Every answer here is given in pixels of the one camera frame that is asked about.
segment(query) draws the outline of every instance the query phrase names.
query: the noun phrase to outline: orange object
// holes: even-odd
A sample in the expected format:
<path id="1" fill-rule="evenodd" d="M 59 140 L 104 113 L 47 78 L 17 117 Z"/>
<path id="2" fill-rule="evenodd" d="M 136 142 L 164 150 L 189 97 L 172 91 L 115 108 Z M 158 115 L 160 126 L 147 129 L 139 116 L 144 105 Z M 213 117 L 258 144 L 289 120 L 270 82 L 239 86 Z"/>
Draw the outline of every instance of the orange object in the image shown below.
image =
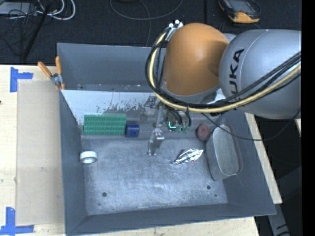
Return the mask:
<path id="1" fill-rule="evenodd" d="M 47 75 L 48 78 L 50 78 L 52 76 L 51 71 L 49 71 L 49 69 L 47 68 L 47 66 L 45 66 L 45 64 L 43 62 L 38 62 L 37 65 L 40 67 L 40 69 L 43 70 L 43 72 Z"/>
<path id="2" fill-rule="evenodd" d="M 228 45 L 212 26 L 190 23 L 179 28 L 167 44 L 163 83 L 177 95 L 194 95 L 219 84 L 220 60 Z"/>
<path id="3" fill-rule="evenodd" d="M 58 73 L 59 75 L 61 75 L 61 73 L 63 72 L 63 70 L 62 70 L 62 67 L 61 67 L 61 63 L 60 63 L 60 58 L 59 58 L 59 56 L 56 56 L 55 62 L 56 62 L 57 73 Z M 61 83 L 61 89 L 65 89 L 64 83 Z"/>
<path id="4" fill-rule="evenodd" d="M 56 56 L 56 68 L 57 68 L 57 74 L 52 74 L 51 71 L 49 71 L 48 67 L 41 61 L 37 63 L 37 65 L 40 67 L 40 69 L 47 75 L 48 78 L 52 80 L 52 82 L 56 85 L 56 90 L 59 89 L 59 83 L 61 84 L 61 89 L 65 89 L 65 85 L 63 83 L 63 79 L 61 77 L 62 73 L 62 67 L 60 63 L 59 56 Z"/>

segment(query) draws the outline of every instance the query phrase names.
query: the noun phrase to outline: green object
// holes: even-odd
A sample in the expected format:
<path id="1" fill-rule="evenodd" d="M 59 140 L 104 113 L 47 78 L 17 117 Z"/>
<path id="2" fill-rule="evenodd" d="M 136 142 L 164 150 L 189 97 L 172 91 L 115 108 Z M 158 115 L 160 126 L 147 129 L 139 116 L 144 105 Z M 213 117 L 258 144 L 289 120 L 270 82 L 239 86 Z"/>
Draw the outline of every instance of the green object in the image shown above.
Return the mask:
<path id="1" fill-rule="evenodd" d="M 124 135 L 125 114 L 84 115 L 84 135 Z"/>

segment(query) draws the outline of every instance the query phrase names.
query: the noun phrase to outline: gray tray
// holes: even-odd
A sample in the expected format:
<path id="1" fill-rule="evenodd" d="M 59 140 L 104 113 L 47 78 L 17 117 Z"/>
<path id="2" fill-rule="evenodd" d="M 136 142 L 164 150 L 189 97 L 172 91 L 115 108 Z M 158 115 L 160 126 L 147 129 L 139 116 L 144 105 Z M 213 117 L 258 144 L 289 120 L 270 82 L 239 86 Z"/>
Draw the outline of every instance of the gray tray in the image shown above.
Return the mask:
<path id="1" fill-rule="evenodd" d="M 234 138 L 242 169 L 213 180 L 207 158 L 212 147 L 199 141 L 195 130 L 202 123 L 215 126 L 202 115 L 191 115 L 187 134 L 163 130 L 165 140 L 156 156 L 146 154 L 155 117 L 140 120 L 139 111 L 126 112 L 127 119 L 140 126 L 137 138 L 83 135 L 82 114 L 106 113 L 108 109 L 99 106 L 109 92 L 152 92 L 144 76 L 150 48 L 69 43 L 58 43 L 57 48 L 66 85 L 60 91 L 60 117 L 67 235 L 275 214 L 252 141 Z M 241 111 L 229 111 L 215 121 L 251 138 Z M 207 153 L 190 164 L 170 164 L 187 148 Z M 83 165 L 79 153 L 84 150 L 97 151 L 98 161 Z"/>

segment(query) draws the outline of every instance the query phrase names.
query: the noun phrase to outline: tape roll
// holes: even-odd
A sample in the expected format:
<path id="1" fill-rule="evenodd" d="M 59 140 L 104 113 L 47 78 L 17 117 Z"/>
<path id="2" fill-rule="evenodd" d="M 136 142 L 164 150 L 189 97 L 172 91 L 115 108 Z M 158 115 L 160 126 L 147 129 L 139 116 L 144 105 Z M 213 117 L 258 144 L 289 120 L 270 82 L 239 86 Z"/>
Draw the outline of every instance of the tape roll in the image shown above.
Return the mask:
<path id="1" fill-rule="evenodd" d="M 95 151 L 84 151 L 80 153 L 80 162 L 91 164 L 97 161 L 97 153 Z"/>

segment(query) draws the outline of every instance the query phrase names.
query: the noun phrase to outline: white cable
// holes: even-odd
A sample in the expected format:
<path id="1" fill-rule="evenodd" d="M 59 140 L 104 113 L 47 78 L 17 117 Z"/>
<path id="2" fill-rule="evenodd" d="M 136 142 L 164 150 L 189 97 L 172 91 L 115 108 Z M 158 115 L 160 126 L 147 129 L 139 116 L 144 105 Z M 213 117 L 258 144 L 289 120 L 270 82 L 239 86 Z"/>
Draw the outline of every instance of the white cable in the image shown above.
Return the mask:
<path id="1" fill-rule="evenodd" d="M 40 0 L 37 0 L 38 1 L 38 3 L 39 3 L 39 5 L 40 5 L 40 7 L 43 9 L 43 10 L 45 10 L 45 8 L 44 8 L 44 6 L 41 4 L 41 2 L 40 2 Z M 74 17 L 74 15 L 75 15 L 75 10 L 76 10 L 76 8 L 75 8 L 75 3 L 74 3 L 74 1 L 73 0 L 70 0 L 71 1 L 71 4 L 72 4 L 72 8 L 73 8 L 73 12 L 72 12 L 72 14 L 69 16 L 69 17 L 66 17 L 66 18 L 62 18 L 62 17 L 56 17 L 55 15 L 57 15 L 57 14 L 60 14 L 63 10 L 64 10 L 64 0 L 61 0 L 62 1 L 62 8 L 59 10 L 59 11 L 57 11 L 57 12 L 50 12 L 50 13 L 47 13 L 47 16 L 50 16 L 50 17 L 52 17 L 52 18 L 54 18 L 54 19 L 57 19 L 57 20 L 69 20 L 69 19 L 71 19 L 71 18 L 73 18 Z"/>
<path id="2" fill-rule="evenodd" d="M 60 9 L 59 11 L 57 11 L 57 12 L 50 12 L 50 13 L 47 13 L 47 16 L 54 16 L 54 15 L 60 14 L 60 13 L 63 11 L 63 9 L 64 9 L 64 0 L 61 0 L 61 2 L 62 2 L 62 4 L 63 4 L 62 7 L 61 7 L 61 9 Z M 37 10 L 36 12 L 37 12 L 37 13 L 40 13 L 40 14 L 43 14 L 43 13 L 44 13 L 43 11 L 39 11 L 39 10 Z"/>

